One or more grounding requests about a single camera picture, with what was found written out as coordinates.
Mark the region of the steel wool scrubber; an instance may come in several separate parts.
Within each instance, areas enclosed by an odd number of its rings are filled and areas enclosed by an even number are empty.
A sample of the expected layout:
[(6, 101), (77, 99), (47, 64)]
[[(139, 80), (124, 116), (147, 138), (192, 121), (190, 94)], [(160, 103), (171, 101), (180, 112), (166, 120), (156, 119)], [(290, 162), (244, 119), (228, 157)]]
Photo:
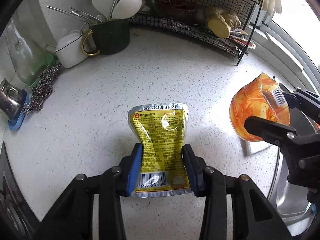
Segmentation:
[(51, 64), (41, 75), (39, 83), (32, 88), (30, 102), (23, 106), (22, 112), (25, 115), (40, 111), (43, 108), (45, 100), (53, 92), (53, 84), (60, 75), (62, 64), (56, 62)]

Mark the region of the glass carafe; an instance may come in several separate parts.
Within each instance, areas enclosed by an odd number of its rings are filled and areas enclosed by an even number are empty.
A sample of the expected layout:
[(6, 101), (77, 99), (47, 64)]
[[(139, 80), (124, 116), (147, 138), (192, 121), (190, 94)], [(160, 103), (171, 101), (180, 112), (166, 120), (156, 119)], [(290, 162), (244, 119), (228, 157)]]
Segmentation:
[(44, 50), (31, 37), (23, 35), (13, 19), (6, 26), (5, 40), (17, 77), (32, 86), (48, 66)]

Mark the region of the black gas stove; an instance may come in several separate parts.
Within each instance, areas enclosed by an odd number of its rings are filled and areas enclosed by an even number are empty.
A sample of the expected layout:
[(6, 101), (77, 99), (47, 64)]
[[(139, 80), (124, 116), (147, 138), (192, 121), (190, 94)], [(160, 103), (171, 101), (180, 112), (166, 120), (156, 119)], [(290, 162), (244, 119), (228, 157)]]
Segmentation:
[(18, 187), (4, 142), (1, 146), (1, 219), (18, 239), (33, 239), (40, 224)]

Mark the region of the white rice paddle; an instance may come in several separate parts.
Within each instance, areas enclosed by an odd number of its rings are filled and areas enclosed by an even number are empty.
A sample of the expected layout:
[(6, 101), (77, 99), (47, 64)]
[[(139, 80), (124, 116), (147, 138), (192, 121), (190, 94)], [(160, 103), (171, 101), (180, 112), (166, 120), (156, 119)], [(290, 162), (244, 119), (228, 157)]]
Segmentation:
[(111, 18), (127, 19), (139, 12), (143, 0), (120, 0), (112, 11)]

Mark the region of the stainless steel sink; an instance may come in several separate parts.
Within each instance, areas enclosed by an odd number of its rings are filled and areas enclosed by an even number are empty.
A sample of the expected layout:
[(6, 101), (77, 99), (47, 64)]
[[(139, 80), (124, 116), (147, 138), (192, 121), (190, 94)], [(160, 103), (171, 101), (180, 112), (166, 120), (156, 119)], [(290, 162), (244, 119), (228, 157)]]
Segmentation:
[(276, 145), (283, 155), (277, 162), (276, 177), (264, 202), (270, 212), (266, 223), (278, 233), (274, 239), (291, 239), (287, 222), (311, 216), (312, 203), (319, 204), (319, 196), (312, 197), (308, 189), (319, 188), (319, 134), (305, 113), (290, 110), (290, 125), (250, 116), (245, 121), (249, 133)]

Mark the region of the orange plastic cup wrapper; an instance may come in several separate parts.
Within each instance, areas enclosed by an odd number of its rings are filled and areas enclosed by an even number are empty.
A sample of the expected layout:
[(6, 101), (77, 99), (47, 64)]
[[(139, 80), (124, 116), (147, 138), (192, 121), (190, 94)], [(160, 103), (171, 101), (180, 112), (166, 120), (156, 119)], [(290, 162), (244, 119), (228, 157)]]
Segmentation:
[(237, 135), (251, 142), (263, 139), (246, 131), (245, 120), (250, 116), (290, 126), (289, 105), (279, 85), (265, 73), (261, 73), (233, 96), (229, 116)]

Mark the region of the yellow silver foil pouch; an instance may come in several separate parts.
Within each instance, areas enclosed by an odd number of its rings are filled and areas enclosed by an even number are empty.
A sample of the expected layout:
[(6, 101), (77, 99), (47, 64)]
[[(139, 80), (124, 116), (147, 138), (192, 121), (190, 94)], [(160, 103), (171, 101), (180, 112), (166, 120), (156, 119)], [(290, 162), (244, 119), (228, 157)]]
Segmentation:
[(140, 105), (128, 112), (129, 126), (143, 146), (137, 197), (191, 192), (182, 159), (188, 116), (187, 104), (179, 102)]

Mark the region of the dark green utensil mug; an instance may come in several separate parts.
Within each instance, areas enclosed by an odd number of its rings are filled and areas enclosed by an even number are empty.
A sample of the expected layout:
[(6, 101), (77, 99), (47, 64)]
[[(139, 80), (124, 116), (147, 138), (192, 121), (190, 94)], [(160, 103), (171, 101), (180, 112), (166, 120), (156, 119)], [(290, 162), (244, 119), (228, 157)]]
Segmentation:
[[(96, 47), (94, 51), (85, 51), (85, 42), (92, 36)], [(112, 20), (89, 25), (80, 43), (81, 51), (87, 56), (113, 55), (127, 48), (130, 43), (130, 25), (128, 19)]]

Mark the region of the ginger root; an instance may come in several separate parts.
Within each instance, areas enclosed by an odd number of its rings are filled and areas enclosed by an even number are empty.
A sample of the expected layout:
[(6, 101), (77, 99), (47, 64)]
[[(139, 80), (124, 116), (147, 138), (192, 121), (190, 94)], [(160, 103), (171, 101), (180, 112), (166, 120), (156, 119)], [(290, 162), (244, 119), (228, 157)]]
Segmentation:
[(208, 7), (204, 11), (207, 27), (219, 38), (228, 38), (231, 31), (241, 27), (238, 16), (218, 7)]

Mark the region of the small steel pot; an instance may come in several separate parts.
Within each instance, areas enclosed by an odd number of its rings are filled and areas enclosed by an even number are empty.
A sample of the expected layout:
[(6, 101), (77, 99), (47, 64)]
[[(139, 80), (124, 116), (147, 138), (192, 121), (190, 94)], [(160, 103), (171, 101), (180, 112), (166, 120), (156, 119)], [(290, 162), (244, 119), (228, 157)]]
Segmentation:
[(13, 86), (7, 79), (1, 82), (1, 111), (9, 121), (16, 119), (23, 107), (23, 91)]

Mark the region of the white ceramic jar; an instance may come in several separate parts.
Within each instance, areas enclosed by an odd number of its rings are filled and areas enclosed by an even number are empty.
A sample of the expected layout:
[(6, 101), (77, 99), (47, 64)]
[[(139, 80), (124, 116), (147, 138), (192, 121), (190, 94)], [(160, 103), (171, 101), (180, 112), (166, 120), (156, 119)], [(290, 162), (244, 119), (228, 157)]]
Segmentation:
[(65, 68), (72, 68), (88, 58), (80, 47), (82, 37), (83, 31), (74, 30), (58, 41), (55, 52)]

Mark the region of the blue saucer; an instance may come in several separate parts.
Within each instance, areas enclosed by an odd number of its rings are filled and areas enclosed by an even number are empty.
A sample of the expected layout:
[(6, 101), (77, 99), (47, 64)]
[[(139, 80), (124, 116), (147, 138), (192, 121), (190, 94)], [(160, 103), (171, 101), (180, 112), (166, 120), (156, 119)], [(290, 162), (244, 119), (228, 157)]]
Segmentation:
[[(23, 98), (24, 98), (24, 104), (23, 106), (26, 106), (29, 104), (30, 102), (30, 98), (29, 98), (29, 94), (27, 91), (25, 91), (24, 89), (22, 90), (23, 93)], [(10, 131), (17, 131), (19, 130), (19, 128), (22, 125), (22, 122), (24, 120), (25, 114), (23, 113), (23, 111), (20, 112), (19, 116), (12, 120), (12, 121), (8, 121), (8, 127)]]

